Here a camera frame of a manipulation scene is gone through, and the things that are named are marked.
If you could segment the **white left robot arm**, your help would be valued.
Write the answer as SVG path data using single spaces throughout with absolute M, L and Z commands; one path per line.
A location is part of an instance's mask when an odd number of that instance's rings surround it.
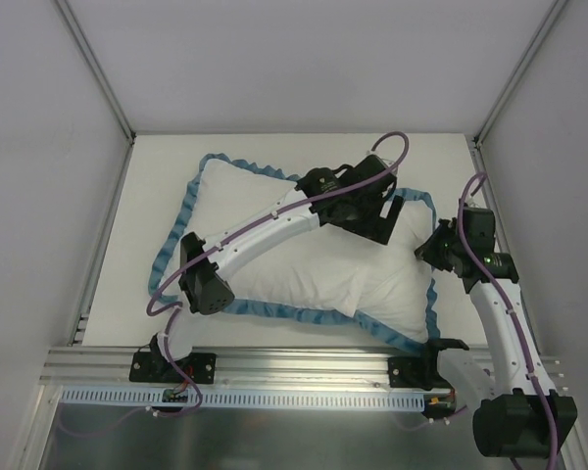
M 285 241 L 325 225 L 386 245 L 403 206 L 403 199 L 394 195 L 399 164 L 388 165 L 369 154 L 355 166 L 313 168 L 251 220 L 205 239 L 194 232 L 185 235 L 180 241 L 180 268 L 151 295 L 146 314 L 153 317 L 170 308 L 180 312 L 181 301 L 155 307 L 173 281 L 191 312 L 218 313 L 235 300 L 228 280 L 239 269 Z

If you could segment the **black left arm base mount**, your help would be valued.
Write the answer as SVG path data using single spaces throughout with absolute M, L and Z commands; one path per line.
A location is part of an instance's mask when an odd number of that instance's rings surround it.
M 192 352 L 175 362 L 176 367 L 165 358 L 157 336 L 153 336 L 146 347 L 133 355 L 128 380 L 132 383 L 172 384 L 184 378 L 177 372 L 181 369 L 194 383 L 211 385 L 215 380 L 218 356 L 212 352 Z

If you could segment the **white pillowcase with blue ruffle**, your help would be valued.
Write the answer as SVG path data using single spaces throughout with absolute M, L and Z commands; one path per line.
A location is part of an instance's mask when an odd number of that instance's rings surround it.
M 224 154 L 205 156 L 197 175 L 186 186 L 168 238 L 153 261 L 148 292 L 154 294 L 161 283 L 180 268 L 179 242 L 184 235 L 194 232 L 206 237 L 247 222 L 283 197 L 297 179 L 269 165 L 260 167 L 245 160 L 231 160 Z M 399 188 L 395 193 L 404 198 L 403 208 L 409 203 L 419 203 L 434 211 L 435 218 L 436 209 L 428 193 L 411 188 Z M 231 278 L 229 285 L 235 300 L 225 309 L 226 315 L 301 323 L 278 316 L 279 306 L 270 297 L 269 270 L 273 263 L 268 255 L 273 249 L 249 262 Z M 354 325 L 305 325 L 316 330 L 346 326 L 362 330 Z

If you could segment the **white pillow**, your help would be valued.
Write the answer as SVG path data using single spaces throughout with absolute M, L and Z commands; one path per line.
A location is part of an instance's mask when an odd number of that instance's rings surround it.
M 269 294 L 278 316 L 354 325 L 388 345 L 419 349 L 440 334 L 432 269 L 415 256 L 432 233 L 434 215 L 407 204 L 385 246 L 324 226 L 273 249 Z

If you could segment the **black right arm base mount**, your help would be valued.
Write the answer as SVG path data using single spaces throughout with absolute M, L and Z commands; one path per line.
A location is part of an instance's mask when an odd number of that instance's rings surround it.
M 437 366 L 429 359 L 411 356 L 387 358 L 387 375 L 391 388 L 414 388 L 424 391 L 450 389 L 450 384 L 440 376 Z

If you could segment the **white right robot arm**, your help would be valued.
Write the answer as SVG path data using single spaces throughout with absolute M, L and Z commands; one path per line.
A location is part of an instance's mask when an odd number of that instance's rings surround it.
M 533 343 L 512 257 L 495 250 L 495 216 L 462 204 L 440 220 L 416 258 L 454 273 L 480 318 L 493 372 L 487 374 L 459 339 L 430 339 L 411 383 L 431 390 L 448 383 L 472 414 L 472 432 L 486 457 L 544 458 L 555 464 L 577 419 L 573 398 L 561 396 Z

